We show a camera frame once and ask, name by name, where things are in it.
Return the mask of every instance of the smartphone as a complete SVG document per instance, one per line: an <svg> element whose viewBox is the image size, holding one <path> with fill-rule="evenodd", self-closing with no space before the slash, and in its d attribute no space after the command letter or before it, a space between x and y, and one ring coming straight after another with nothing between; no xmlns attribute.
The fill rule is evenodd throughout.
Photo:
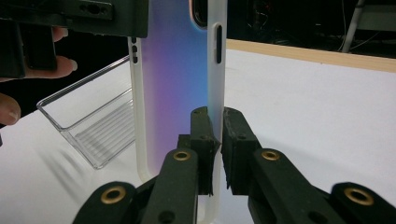
<svg viewBox="0 0 396 224"><path fill-rule="evenodd" d="M178 136L190 133L193 109L208 106L220 140L226 17L226 0L150 0L148 37L129 38L137 167L142 181L157 175L166 153L177 148ZM198 219L204 222L215 216L219 183L214 184L215 197L201 200L205 209L198 206Z"/></svg>

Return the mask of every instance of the human hand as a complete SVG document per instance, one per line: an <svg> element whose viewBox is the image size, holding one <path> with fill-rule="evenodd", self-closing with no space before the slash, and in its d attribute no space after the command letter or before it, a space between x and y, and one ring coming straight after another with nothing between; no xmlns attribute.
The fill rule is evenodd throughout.
<svg viewBox="0 0 396 224"><path fill-rule="evenodd" d="M64 28L54 27L53 41L59 41L63 37L68 35L68 32ZM32 70L25 66L25 78L58 78L66 77L73 71L76 71L78 65L75 61L67 59L63 56L56 56L56 62L58 64L55 71L41 71ZM0 77L0 82L9 81L12 78ZM21 108L17 101L12 97L0 93L0 123L5 125L15 124L21 117Z"/></svg>

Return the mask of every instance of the transparent tray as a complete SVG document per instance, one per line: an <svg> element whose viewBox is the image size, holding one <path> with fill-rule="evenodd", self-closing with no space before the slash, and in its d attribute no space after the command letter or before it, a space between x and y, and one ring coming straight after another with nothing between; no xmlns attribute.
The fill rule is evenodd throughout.
<svg viewBox="0 0 396 224"><path fill-rule="evenodd" d="M125 57L37 104L92 165L103 168L134 141L131 74Z"/></svg>

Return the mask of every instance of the white table surface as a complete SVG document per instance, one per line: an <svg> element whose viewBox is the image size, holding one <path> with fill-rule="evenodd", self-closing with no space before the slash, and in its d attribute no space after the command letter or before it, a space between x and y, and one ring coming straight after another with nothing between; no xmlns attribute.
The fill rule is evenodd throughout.
<svg viewBox="0 0 396 224"><path fill-rule="evenodd" d="M396 74L227 50L225 104L316 187L362 184L396 204ZM134 145L95 171L38 111L1 131L0 223L71 223L101 185L140 185ZM252 223L221 177L216 223Z"/></svg>

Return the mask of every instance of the phone side button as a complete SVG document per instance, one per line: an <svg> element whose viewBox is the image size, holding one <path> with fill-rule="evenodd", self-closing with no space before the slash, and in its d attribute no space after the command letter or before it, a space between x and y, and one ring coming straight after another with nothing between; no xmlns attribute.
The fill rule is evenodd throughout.
<svg viewBox="0 0 396 224"><path fill-rule="evenodd" d="M216 63L221 63L222 53L222 26L216 28Z"/></svg>

